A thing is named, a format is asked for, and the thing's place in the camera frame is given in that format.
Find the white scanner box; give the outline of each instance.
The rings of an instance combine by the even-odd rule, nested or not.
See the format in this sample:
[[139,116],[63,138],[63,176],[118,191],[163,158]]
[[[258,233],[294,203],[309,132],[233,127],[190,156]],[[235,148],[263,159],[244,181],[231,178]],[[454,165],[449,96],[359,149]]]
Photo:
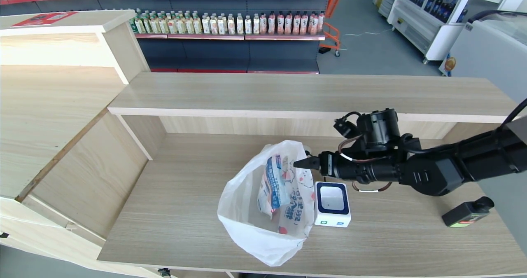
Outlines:
[[315,182],[315,225],[348,227],[351,220],[346,185]]

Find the robotic arm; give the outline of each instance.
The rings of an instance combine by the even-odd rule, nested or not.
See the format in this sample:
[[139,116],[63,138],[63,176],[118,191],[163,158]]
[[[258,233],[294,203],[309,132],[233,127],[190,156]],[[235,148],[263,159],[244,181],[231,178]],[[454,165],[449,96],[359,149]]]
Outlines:
[[[399,134],[394,109],[369,114],[350,112],[335,120],[334,127],[347,138],[336,152],[322,152],[293,165],[351,180],[360,192],[363,190],[354,182],[388,182],[373,192],[399,182],[425,195],[446,195],[466,182],[527,169],[527,145],[507,126],[526,106],[527,99],[493,131],[430,149],[421,149],[419,139],[411,134]],[[359,116],[356,125],[346,120],[353,114]]]

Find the red sign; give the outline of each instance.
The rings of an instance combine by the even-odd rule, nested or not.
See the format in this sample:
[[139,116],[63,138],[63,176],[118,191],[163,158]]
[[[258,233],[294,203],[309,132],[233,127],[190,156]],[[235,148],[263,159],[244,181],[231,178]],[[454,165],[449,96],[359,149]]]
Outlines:
[[75,13],[77,12],[43,13],[43,14],[35,15],[34,17],[30,19],[26,19],[25,21],[21,21],[20,23],[15,23],[11,27],[51,25],[52,23],[55,23],[56,21],[60,21],[61,19],[65,19],[66,17],[72,16]]

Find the wooden tabletop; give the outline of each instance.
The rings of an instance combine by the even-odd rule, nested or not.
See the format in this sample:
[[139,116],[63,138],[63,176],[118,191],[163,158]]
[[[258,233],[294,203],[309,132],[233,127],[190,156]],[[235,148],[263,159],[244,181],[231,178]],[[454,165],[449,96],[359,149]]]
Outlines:
[[141,73],[114,114],[335,119],[395,108],[399,120],[501,123],[516,106],[487,79],[368,75]]
[[0,195],[14,198],[124,88],[115,69],[1,66]]
[[134,10],[92,10],[75,13],[51,25],[11,27],[37,14],[9,15],[0,17],[0,36],[105,33],[135,17]]
[[483,195],[466,184],[443,197],[397,184],[364,194],[348,188],[346,229],[314,226],[303,248],[268,267],[232,242],[217,218],[222,190],[267,143],[302,141],[318,154],[339,138],[167,134],[147,163],[105,243],[101,261],[296,276],[491,276],[527,272],[527,258],[497,212],[462,228],[441,215]]

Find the blue bottle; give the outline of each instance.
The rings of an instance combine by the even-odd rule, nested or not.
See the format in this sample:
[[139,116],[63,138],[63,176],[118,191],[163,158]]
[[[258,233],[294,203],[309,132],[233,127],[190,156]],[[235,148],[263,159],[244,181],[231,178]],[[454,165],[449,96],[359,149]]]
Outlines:
[[434,3],[434,7],[430,11],[430,14],[433,15],[433,16],[436,16],[437,13],[439,12],[439,9],[440,9],[442,3],[443,3],[443,0],[436,0],[435,3]]
[[428,0],[427,5],[425,6],[425,11],[430,12],[432,6],[434,5],[435,0]]

